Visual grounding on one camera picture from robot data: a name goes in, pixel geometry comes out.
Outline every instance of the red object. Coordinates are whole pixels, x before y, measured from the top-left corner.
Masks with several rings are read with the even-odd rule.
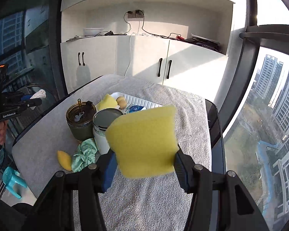
[[[177,39],[177,40],[180,40],[180,41],[184,40],[184,38],[181,37],[181,36],[176,36],[176,39]]]

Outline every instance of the canister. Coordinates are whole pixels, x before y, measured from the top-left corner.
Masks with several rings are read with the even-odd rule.
[[[107,154],[110,149],[105,137],[105,131],[110,124],[123,113],[115,108],[105,108],[98,111],[93,117],[94,140],[101,155]]]
[[[96,113],[96,108],[90,101],[80,101],[79,103],[72,105],[67,110],[66,121],[75,139],[82,142],[93,138],[92,119]]]

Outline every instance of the white tray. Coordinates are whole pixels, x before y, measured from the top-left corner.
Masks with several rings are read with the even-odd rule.
[[[127,102],[127,105],[133,104],[133,105],[144,106],[146,109],[162,107],[162,105],[159,105],[157,103],[149,102],[147,100],[140,99],[138,97],[127,95],[127,94],[124,94],[124,93],[121,93],[121,92],[114,92],[114,93],[111,94],[111,96],[114,99],[117,99],[119,96],[124,96],[124,98],[125,98],[125,100]]]

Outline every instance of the gray tablecloth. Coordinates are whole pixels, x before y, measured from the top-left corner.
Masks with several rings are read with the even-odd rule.
[[[175,105],[178,143],[195,163],[211,170],[211,146],[205,100],[197,95],[143,80],[105,75],[60,103],[34,125],[13,147],[12,154],[23,178],[38,197],[53,174],[62,170],[57,150],[73,155],[77,141],[66,123],[65,113],[77,102],[97,104],[106,93],[122,92],[161,105]],[[113,184],[100,195],[108,230],[183,230],[191,195],[179,187],[175,173],[129,180],[117,169]],[[74,198],[75,229],[80,229]]]

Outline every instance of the green cloth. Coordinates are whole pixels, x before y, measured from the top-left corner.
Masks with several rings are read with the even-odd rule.
[[[93,139],[87,139],[78,145],[72,157],[72,170],[79,172],[91,163],[95,163],[96,144]]]

